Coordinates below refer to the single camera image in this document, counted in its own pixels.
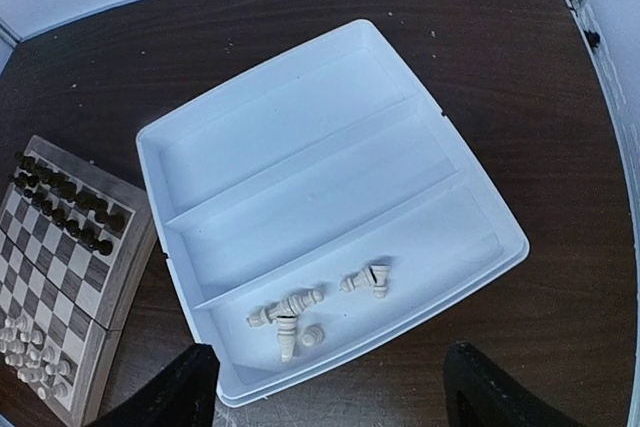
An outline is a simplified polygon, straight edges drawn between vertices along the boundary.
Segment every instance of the chessboard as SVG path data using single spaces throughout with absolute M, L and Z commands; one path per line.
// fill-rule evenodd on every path
M 34 136 L 0 206 L 0 352 L 69 427 L 97 416 L 156 241 L 146 193 Z

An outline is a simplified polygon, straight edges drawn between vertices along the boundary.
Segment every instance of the wooden chessboard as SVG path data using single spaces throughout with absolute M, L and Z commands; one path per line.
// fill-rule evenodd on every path
M 156 232 L 146 193 L 96 166 L 34 136 L 25 150 L 36 162 L 62 172 L 78 190 L 108 202 L 110 214 L 121 213 L 125 228 L 116 232 L 95 221 L 94 213 L 61 199 L 48 186 L 34 190 L 81 228 L 92 228 L 113 251 L 92 251 L 53 224 L 14 185 L 0 207 L 0 322 L 24 316 L 29 329 L 44 334 L 44 346 L 55 361 L 71 366 L 68 375 L 30 384 L 67 386 L 68 395 L 45 401 L 69 427 L 84 425 L 98 413 L 107 376 Z M 27 352 L 36 349 L 29 345 Z

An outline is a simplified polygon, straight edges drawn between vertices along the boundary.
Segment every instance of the wooden surface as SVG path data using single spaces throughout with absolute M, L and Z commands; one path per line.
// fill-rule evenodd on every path
M 629 206 L 607 108 L 563 0 L 145 0 L 120 7 L 18 47 L 0 78 L 0 172 L 37 133 L 142 186 L 134 143 L 141 127 L 359 17 L 379 27 L 466 139 L 527 233 L 531 254 L 354 362 L 247 407 L 218 406 L 214 424 L 445 426 L 442 362 L 447 346 L 462 339 L 577 420 L 625 424 L 636 319 Z M 156 247 L 103 411 L 189 343 Z M 18 427 L 57 425 L 6 368 L 0 412 Z

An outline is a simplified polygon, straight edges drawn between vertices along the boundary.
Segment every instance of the tray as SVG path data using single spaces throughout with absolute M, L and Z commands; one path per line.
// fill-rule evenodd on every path
M 529 244 L 424 86 L 368 21 L 265 62 L 140 131 L 158 236 L 237 407 L 362 355 L 522 261 Z M 391 265 L 389 292 L 341 280 Z M 280 360 L 256 309 L 306 289 L 325 340 Z

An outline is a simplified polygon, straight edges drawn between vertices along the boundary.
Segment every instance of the dark wooden table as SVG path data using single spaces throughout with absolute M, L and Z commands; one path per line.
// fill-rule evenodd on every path
M 564 0 L 144 0 L 120 7 L 16 49 L 0 78 L 0 172 L 37 133 L 142 186 L 134 143 L 141 127 L 360 17 L 379 27 L 466 139 L 527 233 L 531 254 L 356 361 L 240 409 L 219 405 L 215 425 L 445 426 L 442 362 L 447 346 L 462 339 L 577 420 L 625 424 L 636 332 L 628 198 L 607 107 Z M 103 412 L 190 342 L 156 248 Z M 0 412 L 18 427 L 58 425 L 4 366 Z

